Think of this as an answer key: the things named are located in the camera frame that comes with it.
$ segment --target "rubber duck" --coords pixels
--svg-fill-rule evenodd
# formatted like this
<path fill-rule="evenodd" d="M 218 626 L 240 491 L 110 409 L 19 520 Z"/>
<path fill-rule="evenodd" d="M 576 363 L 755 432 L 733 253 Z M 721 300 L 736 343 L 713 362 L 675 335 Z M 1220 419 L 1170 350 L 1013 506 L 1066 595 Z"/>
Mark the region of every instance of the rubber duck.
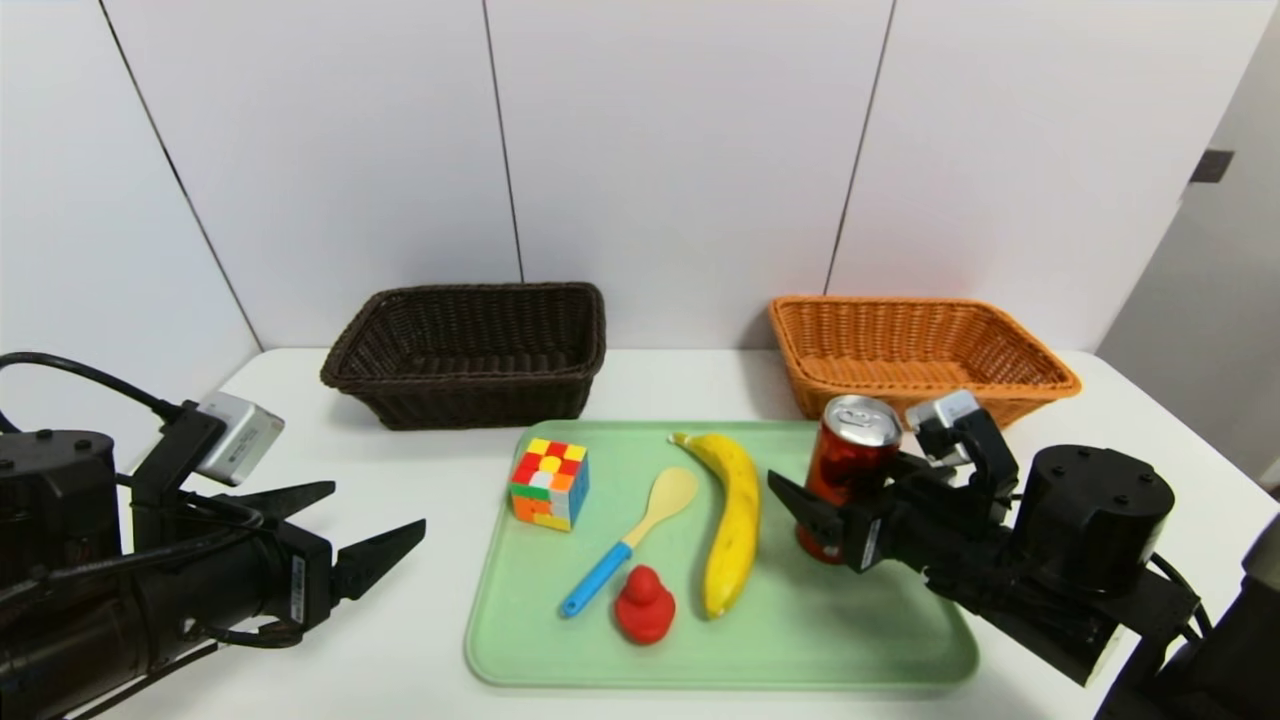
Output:
<path fill-rule="evenodd" d="M 636 565 L 613 602 L 622 634 L 636 644 L 653 644 L 667 635 L 676 618 L 676 598 L 662 587 L 658 573 Z"/>

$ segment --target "orange wicker basket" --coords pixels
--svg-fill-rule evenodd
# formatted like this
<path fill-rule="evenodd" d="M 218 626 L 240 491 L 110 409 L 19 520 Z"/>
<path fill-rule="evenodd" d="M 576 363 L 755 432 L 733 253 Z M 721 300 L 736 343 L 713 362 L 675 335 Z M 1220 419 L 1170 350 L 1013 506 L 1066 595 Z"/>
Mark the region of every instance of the orange wicker basket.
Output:
<path fill-rule="evenodd" d="M 973 300 L 778 297 L 773 332 L 805 416 L 837 395 L 867 395 L 905 415 L 969 388 L 1004 428 L 1080 392 L 1080 380 L 1005 311 Z"/>

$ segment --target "banana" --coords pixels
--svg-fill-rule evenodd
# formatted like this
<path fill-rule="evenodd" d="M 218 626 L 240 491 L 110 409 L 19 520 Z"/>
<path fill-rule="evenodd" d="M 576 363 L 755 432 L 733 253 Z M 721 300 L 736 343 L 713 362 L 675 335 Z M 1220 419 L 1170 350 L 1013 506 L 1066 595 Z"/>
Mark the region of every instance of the banana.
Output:
<path fill-rule="evenodd" d="M 703 605 L 714 620 L 733 607 L 751 574 L 760 534 L 760 482 L 751 456 L 732 438 L 672 433 L 667 439 L 710 468 L 724 486 L 724 511 L 703 577 Z"/>

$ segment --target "white table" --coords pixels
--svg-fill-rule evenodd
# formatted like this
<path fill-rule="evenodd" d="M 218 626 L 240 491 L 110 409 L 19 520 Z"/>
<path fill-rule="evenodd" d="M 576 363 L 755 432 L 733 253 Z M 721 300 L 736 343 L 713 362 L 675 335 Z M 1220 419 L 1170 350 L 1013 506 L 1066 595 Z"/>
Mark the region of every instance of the white table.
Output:
<path fill-rule="evenodd" d="M 285 418 L 276 446 L 241 489 L 338 480 L 294 520 L 335 547 L 425 516 L 426 539 L 360 602 L 287 651 L 223 648 L 122 703 L 143 719 L 512 717 L 1092 717 L 1135 638 L 1126 634 L 1089 688 L 1079 688 L 983 620 L 977 675 L 931 696 L 499 689 L 462 656 L 472 594 L 518 429 L 393 433 L 357 401 L 320 384 L 324 350 L 275 350 L 225 386 Z M 1235 597 L 1239 562 L 1275 502 L 1106 363 L 1064 360 L 1084 392 L 1006 434 L 1025 469 L 1056 443 L 1114 447 L 1153 464 L 1178 495 L 1158 550 L 1215 619 Z M 769 351 L 609 351 L 588 419 L 799 418 Z M 223 492 L 195 479 L 188 488 Z"/>

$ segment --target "soda can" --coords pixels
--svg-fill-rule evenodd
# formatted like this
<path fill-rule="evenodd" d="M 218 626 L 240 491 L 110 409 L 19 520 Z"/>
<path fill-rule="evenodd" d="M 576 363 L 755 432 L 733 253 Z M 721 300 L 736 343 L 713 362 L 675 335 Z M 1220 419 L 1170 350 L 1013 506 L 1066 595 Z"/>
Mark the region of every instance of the soda can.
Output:
<path fill-rule="evenodd" d="M 901 442 L 902 424 L 888 405 L 861 395 L 833 397 L 818 424 L 804 487 L 837 507 L 873 496 L 884 487 Z M 822 546 L 800 525 L 796 539 L 823 562 L 845 562 L 838 546 Z"/>

